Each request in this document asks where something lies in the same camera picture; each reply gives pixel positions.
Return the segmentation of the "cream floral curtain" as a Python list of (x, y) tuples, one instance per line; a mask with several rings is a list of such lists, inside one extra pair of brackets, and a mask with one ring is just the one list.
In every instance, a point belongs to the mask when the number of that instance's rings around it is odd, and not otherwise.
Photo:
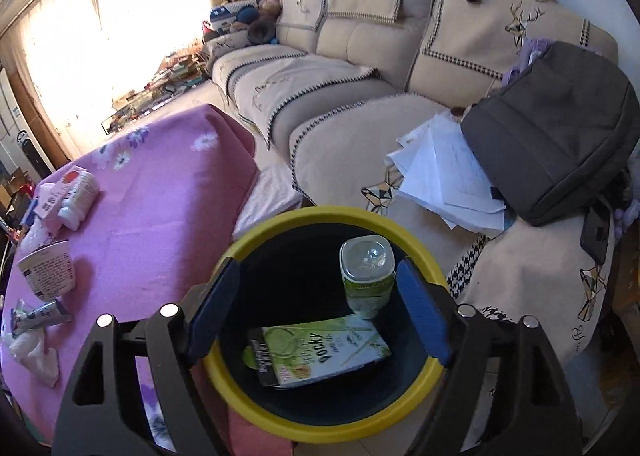
[(32, 129), (54, 164), (105, 139), (113, 103), (141, 89), (164, 57), (193, 45), (213, 5), (223, 0), (35, 0), (1, 39), (14, 94), (34, 110)]

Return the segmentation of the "dark grey backpack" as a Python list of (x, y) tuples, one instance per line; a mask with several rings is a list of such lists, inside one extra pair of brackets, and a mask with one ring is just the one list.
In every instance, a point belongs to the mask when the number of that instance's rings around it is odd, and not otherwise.
[(639, 100), (614, 62), (552, 42), (474, 104), (461, 130), (492, 186), (539, 227), (588, 204), (626, 167), (639, 139)]

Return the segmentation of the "white paper stack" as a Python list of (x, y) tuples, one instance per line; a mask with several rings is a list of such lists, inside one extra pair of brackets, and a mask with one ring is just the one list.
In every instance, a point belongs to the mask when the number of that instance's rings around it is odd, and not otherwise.
[(506, 229), (506, 204), (492, 185), (448, 112), (436, 114), (397, 139), (386, 155), (402, 181), (399, 195), (439, 216), (451, 230), (495, 237)]

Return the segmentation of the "blue white powder sachet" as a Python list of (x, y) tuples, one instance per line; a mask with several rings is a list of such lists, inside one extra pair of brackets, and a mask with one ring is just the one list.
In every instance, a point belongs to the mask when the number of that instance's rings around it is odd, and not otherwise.
[(20, 299), (17, 301), (16, 307), (11, 310), (11, 334), (13, 337), (17, 337), (24, 332), (68, 323), (71, 320), (72, 314), (58, 300), (52, 300), (33, 308)]

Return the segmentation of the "beige sectional sofa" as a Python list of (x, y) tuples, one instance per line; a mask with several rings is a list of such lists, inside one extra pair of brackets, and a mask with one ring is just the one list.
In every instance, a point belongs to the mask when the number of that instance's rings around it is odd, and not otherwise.
[(280, 0), (274, 44), (242, 33), (212, 48), (210, 75), (239, 119), (317, 205), (362, 208), (410, 231), (451, 291), (486, 317), (541, 321), (567, 363), (590, 343), (611, 265), (580, 247), (582, 216), (495, 239), (450, 227), (399, 193), (390, 157), (434, 115), (497, 89), (534, 38), (618, 58), (615, 39), (554, 1)]

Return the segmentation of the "small white yogurt bottle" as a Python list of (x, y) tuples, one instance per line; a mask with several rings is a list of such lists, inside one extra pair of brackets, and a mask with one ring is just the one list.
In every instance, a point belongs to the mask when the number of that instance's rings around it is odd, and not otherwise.
[(90, 171), (76, 172), (76, 178), (58, 209), (58, 217), (62, 224), (72, 231), (77, 231), (87, 218), (99, 193), (99, 182)]

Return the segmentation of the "green white drink bottle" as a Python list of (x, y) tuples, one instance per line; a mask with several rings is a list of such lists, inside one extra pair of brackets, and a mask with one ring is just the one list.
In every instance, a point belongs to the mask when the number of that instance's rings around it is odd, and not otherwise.
[(363, 320), (372, 320), (390, 300), (395, 284), (395, 257), (381, 235), (355, 237), (340, 249), (340, 269), (347, 304)]

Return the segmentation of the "crumpled white tissue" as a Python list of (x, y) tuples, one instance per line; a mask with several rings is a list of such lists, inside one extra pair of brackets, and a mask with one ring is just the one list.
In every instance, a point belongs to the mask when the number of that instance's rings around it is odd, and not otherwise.
[(53, 388), (60, 378), (58, 352), (48, 348), (43, 328), (31, 329), (18, 336), (7, 335), (3, 342), (11, 358), (25, 367), (41, 384)]

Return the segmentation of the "purple floral tablecloth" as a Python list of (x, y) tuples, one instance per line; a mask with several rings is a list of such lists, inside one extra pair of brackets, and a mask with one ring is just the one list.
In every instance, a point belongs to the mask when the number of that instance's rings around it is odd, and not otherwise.
[(254, 189), (256, 142), (235, 118), (204, 104), (148, 119), (78, 158), (100, 194), (70, 243), (76, 286), (61, 299), (70, 323), (47, 331), (60, 378), (43, 384), (3, 351), (2, 372), (23, 413), (52, 441), (80, 348), (96, 318), (144, 319), (212, 275)]

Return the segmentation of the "pink white carton box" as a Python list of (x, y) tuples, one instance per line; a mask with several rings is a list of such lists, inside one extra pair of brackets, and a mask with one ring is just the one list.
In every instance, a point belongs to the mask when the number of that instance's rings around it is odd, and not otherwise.
[(57, 235), (62, 228), (61, 218), (58, 212), (62, 207), (63, 199), (76, 183), (77, 179), (85, 172), (81, 167), (72, 167), (56, 181), (46, 193), (38, 196), (38, 205), (35, 214), (42, 222), (44, 228), (52, 235)]

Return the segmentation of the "glass coffee table clutter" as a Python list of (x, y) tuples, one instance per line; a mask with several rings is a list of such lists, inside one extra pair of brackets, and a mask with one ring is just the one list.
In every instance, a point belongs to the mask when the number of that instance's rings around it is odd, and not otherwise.
[(122, 128), (149, 115), (208, 78), (205, 57), (201, 52), (164, 57), (160, 68), (140, 90), (130, 90), (113, 102), (114, 113), (106, 117), (101, 128), (105, 135), (115, 135)]

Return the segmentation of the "white paper cup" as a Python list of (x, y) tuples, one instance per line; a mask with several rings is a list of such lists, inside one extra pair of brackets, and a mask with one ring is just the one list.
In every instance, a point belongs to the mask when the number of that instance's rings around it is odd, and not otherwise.
[(18, 268), (34, 295), (43, 302), (62, 297), (76, 286), (68, 239), (39, 247), (18, 261)]

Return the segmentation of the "green Pocky snack box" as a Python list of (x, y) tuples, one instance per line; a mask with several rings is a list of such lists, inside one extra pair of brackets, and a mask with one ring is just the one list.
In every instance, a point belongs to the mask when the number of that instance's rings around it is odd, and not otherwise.
[(374, 324), (349, 314), (254, 329), (242, 361), (263, 386), (288, 389), (353, 372), (388, 356), (390, 348)]

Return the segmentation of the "black smartphone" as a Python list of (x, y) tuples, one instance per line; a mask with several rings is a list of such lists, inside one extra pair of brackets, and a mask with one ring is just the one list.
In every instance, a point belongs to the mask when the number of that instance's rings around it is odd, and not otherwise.
[(611, 207), (604, 196), (598, 195), (585, 205), (584, 212), (580, 247), (596, 265), (604, 265), (610, 237)]

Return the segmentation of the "yellow rimmed trash bin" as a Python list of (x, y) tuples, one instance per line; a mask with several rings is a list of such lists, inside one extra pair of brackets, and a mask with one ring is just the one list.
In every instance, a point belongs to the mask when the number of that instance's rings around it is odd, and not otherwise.
[(350, 207), (284, 213), (224, 252), (239, 265), (240, 287), (204, 367), (251, 424), (295, 442), (349, 442), (397, 424), (434, 392), (442, 364), (423, 348), (400, 294), (370, 320), (349, 308), (340, 251), (369, 235), (427, 282), (445, 282), (407, 229)]

